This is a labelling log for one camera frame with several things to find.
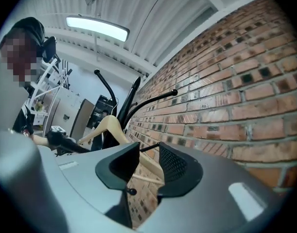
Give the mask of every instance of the white rack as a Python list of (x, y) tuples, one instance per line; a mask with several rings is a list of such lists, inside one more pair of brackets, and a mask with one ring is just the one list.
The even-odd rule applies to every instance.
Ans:
[[(45, 72), (40, 77), (38, 83), (31, 82), (31, 86), (35, 90), (33, 92), (33, 95), (31, 97), (31, 100), (28, 103), (28, 108), (31, 111), (31, 114), (34, 114), (34, 115), (43, 115), (45, 117), (45, 123), (43, 125), (43, 131), (42, 131), (42, 136), (43, 137), (45, 136), (46, 129), (47, 129), (47, 123), (48, 123), (48, 120), (47, 120), (48, 118), (47, 117), (50, 115), (50, 112), (52, 110), (52, 107), (54, 105), (55, 99), (57, 97), (57, 94), (58, 94), (60, 88), (63, 87), (63, 84), (65, 83), (66, 79), (69, 76), (68, 74), (66, 74), (65, 77), (64, 77), (64, 79), (62, 80), (62, 82), (58, 86), (56, 86), (56, 87), (54, 87), (52, 89), (49, 89), (49, 90), (46, 91), (46, 90), (44, 90), (42, 88), (43, 81), (45, 80), (47, 74), (52, 70), (52, 67), (54, 66), (54, 64), (56, 62), (57, 62), (57, 59), (53, 59), (52, 62), (49, 65), (46, 64), (46, 63), (44, 63), (47, 66), (47, 68), (45, 69)], [(33, 105), (35, 99), (37, 99), (37, 98), (39, 98), (39, 97), (41, 97), (41, 96), (43, 96), (43, 95), (45, 95), (47, 93), (50, 93), (52, 91), (54, 91), (55, 93), (54, 93), (53, 99), (51, 101), (51, 104), (50, 104), (47, 112), (41, 112), (41, 111), (38, 112), (38, 111), (32, 110), (32, 105)]]

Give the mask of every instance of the pipe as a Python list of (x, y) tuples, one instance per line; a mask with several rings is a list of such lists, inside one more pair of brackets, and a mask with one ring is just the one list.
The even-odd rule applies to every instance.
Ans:
[(140, 151), (141, 151), (141, 152), (145, 152), (145, 151), (148, 151), (148, 150), (154, 149), (154, 148), (156, 148), (156, 147), (159, 147), (159, 143), (156, 143), (156, 144), (154, 144), (154, 145), (151, 145), (151, 146), (145, 147), (145, 148), (141, 149)]
[(104, 77), (101, 75), (99, 69), (95, 69), (94, 74), (99, 77), (101, 82), (105, 85), (106, 89), (109, 91), (111, 99), (113, 100), (113, 111), (112, 111), (112, 113), (113, 113), (113, 116), (116, 116), (117, 115), (117, 102), (116, 102), (116, 97), (115, 97), (115, 94), (114, 94), (113, 90), (110, 88), (109, 84), (106, 82)]
[(128, 121), (131, 119), (131, 117), (135, 114), (136, 111), (138, 111), (140, 108), (142, 108), (143, 106), (151, 103), (151, 102), (155, 102), (159, 99), (163, 99), (163, 98), (166, 98), (166, 97), (169, 97), (169, 96), (176, 96), (177, 95), (177, 90), (172, 90), (170, 92), (167, 92), (165, 94), (162, 94), (160, 96), (157, 96), (157, 97), (154, 97), (154, 98), (151, 98), (151, 99), (148, 99), (146, 101), (144, 101), (143, 103), (140, 103), (137, 107), (135, 107), (126, 117), (125, 121), (124, 121), (124, 124), (122, 125), (122, 129), (125, 129), (125, 127), (127, 126), (128, 124)]

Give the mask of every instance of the black handle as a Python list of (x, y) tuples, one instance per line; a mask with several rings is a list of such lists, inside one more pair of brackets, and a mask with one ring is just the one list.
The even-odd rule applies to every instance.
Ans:
[(113, 100), (113, 112), (112, 112), (112, 115), (116, 116), (117, 115), (117, 102), (116, 102), (116, 98), (115, 98), (115, 94), (114, 94), (113, 90), (110, 88), (109, 84), (106, 82), (104, 77), (101, 75), (99, 69), (95, 69), (94, 74), (99, 77), (101, 82), (105, 85), (106, 89), (109, 91), (111, 99)]
[(131, 108), (131, 103), (133, 101), (133, 98), (138, 90), (140, 86), (140, 77), (138, 77), (134, 82), (133, 82), (133, 85), (131, 87), (131, 90), (127, 96), (127, 98), (125, 99), (120, 111), (119, 111), (119, 114), (117, 116), (117, 119), (121, 125), (121, 127), (123, 127), (123, 123), (124, 123), (124, 119), (127, 117), (128, 113), (129, 113), (129, 110)]
[(143, 106), (151, 103), (151, 102), (155, 102), (159, 99), (163, 99), (163, 98), (167, 98), (169, 96), (176, 96), (177, 95), (177, 90), (172, 90), (172, 91), (169, 91), (165, 94), (162, 94), (160, 96), (157, 96), (157, 97), (154, 97), (154, 98), (151, 98), (151, 99), (148, 99), (146, 101), (144, 101), (143, 103), (140, 103), (137, 107), (135, 107), (129, 114), (128, 116), (126, 117), (125, 121), (124, 121), (124, 124), (123, 124), (123, 129), (127, 126), (128, 124), (128, 121), (131, 119), (131, 117), (134, 115), (134, 113), (136, 111), (138, 111), (140, 108), (142, 108)]

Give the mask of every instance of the fluorescent light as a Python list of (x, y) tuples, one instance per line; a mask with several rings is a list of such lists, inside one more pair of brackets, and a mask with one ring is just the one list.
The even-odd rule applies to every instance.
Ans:
[(117, 24), (89, 17), (66, 17), (66, 22), (69, 27), (95, 31), (123, 42), (127, 40), (130, 32)]

